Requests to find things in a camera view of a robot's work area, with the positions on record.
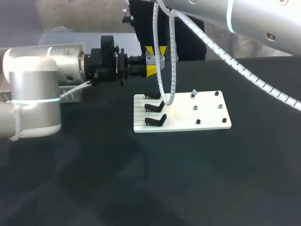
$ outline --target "gray wall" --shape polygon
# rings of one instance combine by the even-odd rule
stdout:
[[[0,48],[37,45],[42,34],[35,0],[0,0]]]

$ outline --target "metal cylinder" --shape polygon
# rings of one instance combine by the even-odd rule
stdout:
[[[24,56],[10,68],[12,101],[20,105],[20,137],[43,137],[61,128],[57,66],[48,57]]]
[[[163,0],[172,9],[227,29],[228,0]]]
[[[163,0],[169,7],[283,52],[301,55],[299,0]]]
[[[57,64],[60,86],[80,85],[86,81],[80,48],[20,47],[8,50],[3,58],[3,72],[10,83],[8,68],[16,57],[49,57]]]

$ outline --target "white cable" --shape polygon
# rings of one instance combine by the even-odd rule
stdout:
[[[153,36],[154,36],[154,48],[155,48],[155,58],[156,58],[156,69],[157,69],[157,78],[160,94],[162,96],[163,102],[166,106],[170,106],[174,101],[175,89],[176,89],[176,43],[175,43],[175,30],[174,30],[174,16],[175,11],[172,10],[169,13],[169,31],[170,31],[170,48],[171,48],[171,63],[172,63],[172,78],[171,78],[171,90],[170,90],[170,98],[167,100],[162,84],[161,78],[161,69],[160,69],[160,49],[158,43],[158,11],[159,5],[157,3],[154,4],[154,12],[153,12]]]
[[[250,82],[258,86],[263,91],[267,92],[274,98],[282,101],[283,103],[301,111],[301,102],[289,97],[287,94],[275,89],[271,85],[267,84],[263,80],[259,79],[256,75],[242,66],[233,57],[226,53],[221,47],[219,47],[212,39],[210,39],[188,16],[181,12],[176,12],[177,16],[210,48],[212,49],[222,60],[224,60],[235,71],[239,72],[242,76],[248,79]]]
[[[162,11],[170,16],[170,10],[168,8],[166,8],[166,6],[164,5],[163,1],[162,0],[157,0],[157,3],[159,4],[160,8],[162,9]]]
[[[60,98],[62,99],[64,97],[66,97],[67,95],[70,95],[71,93],[74,93],[77,90],[80,90],[80,89],[83,89],[83,88],[86,88],[86,87],[89,87],[89,86],[92,86],[91,81],[86,81],[85,83],[83,83],[83,84],[81,84],[81,85],[79,85],[79,86],[77,86],[73,89],[70,89],[68,92],[65,92],[64,94],[62,94],[60,96]]]
[[[21,133],[21,105],[14,101],[7,101],[8,104],[15,106],[15,135],[11,138],[12,141],[17,141],[20,138]]]

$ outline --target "black bolt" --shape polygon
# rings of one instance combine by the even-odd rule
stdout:
[[[116,47],[114,48],[114,52],[118,54],[119,51],[120,51],[119,46],[116,46]]]

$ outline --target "dark cloth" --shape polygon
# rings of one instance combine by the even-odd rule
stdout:
[[[134,17],[134,27],[137,38],[141,44],[142,53],[145,46],[153,46],[152,32],[152,2],[130,0],[130,13]],[[191,19],[205,31],[204,22]],[[205,60],[206,44],[201,41],[179,18],[175,19],[175,39],[179,61]],[[160,9],[158,13],[158,40],[160,46],[167,46],[169,41],[168,16]]]

